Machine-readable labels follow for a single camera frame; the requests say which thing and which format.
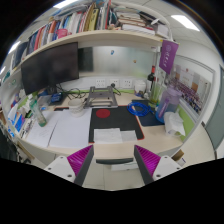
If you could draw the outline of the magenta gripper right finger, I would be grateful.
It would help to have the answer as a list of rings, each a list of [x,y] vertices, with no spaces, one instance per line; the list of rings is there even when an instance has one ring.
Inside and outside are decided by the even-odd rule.
[[[160,157],[138,145],[134,146],[134,156],[145,185],[181,170],[169,156]]]

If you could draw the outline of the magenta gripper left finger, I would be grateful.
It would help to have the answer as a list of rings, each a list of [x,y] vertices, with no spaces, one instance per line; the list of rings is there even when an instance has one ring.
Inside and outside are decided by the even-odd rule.
[[[93,155],[94,147],[90,145],[68,157],[59,156],[45,168],[45,171],[82,186]]]

